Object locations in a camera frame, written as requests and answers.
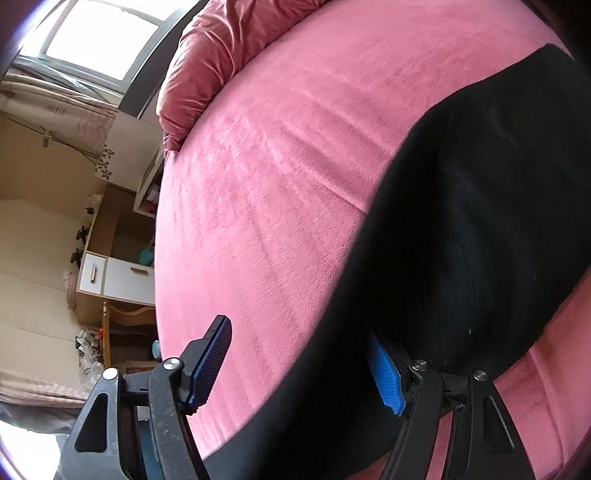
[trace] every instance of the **metal bolt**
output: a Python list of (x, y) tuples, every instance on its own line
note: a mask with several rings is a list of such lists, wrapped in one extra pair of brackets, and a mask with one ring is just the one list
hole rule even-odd
[(172, 358), (167, 358), (164, 361), (164, 368), (166, 370), (174, 370), (175, 368), (177, 368), (180, 365), (181, 361), (178, 358), (172, 357)]
[(476, 378), (479, 382), (486, 382), (488, 380), (488, 373), (484, 370), (476, 370), (474, 372), (474, 378)]
[(114, 367), (108, 368), (103, 372), (103, 378), (105, 380), (113, 380), (114, 378), (117, 378), (117, 375), (119, 375), (119, 370)]
[(413, 368), (413, 370), (416, 370), (417, 372), (424, 372), (428, 367), (429, 364), (425, 361), (425, 360), (413, 360), (413, 364), (411, 365), (411, 367)]

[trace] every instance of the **wooden cabinet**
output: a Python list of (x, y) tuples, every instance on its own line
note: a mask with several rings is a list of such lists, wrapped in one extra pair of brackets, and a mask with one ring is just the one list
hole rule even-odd
[(100, 324), (103, 302), (153, 306), (154, 269), (138, 264), (154, 236), (153, 218), (133, 211), (134, 194), (108, 186), (86, 239), (77, 285), (80, 323)]
[(135, 194), (134, 212), (156, 218), (157, 197), (160, 196), (164, 174), (164, 154), (161, 150), (154, 156), (144, 172), (138, 192)]

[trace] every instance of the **wall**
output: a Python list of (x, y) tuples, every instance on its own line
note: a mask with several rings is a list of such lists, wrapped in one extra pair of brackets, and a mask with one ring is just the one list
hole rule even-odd
[(81, 388), (63, 272), (81, 222), (25, 200), (0, 201), (0, 365)]
[(0, 198), (24, 199), (79, 218), (84, 199), (105, 189), (95, 166), (81, 153), (53, 142), (0, 114)]

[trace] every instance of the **black clamp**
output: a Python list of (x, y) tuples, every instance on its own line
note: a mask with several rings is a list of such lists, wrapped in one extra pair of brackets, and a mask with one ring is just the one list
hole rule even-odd
[(186, 415), (204, 405), (230, 342), (230, 320), (218, 315), (202, 339), (150, 372), (108, 368), (96, 383), (61, 454), (65, 480), (147, 480), (137, 407), (150, 407), (151, 447), (166, 480), (209, 480)]
[(404, 405), (401, 431), (381, 480), (426, 478), (439, 419), (450, 410), (442, 480), (535, 480), (515, 424), (486, 372), (477, 370), (469, 377), (441, 373), (425, 361), (412, 361), (381, 335), (378, 342), (400, 375)]

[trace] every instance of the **drawer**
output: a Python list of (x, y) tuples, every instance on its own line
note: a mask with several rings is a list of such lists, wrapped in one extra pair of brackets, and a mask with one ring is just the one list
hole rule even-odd
[(85, 291), (100, 295), (105, 274), (106, 258), (97, 255), (86, 254), (80, 267), (80, 283), (78, 291)]
[(116, 258), (107, 262), (105, 297), (154, 305), (154, 269)]

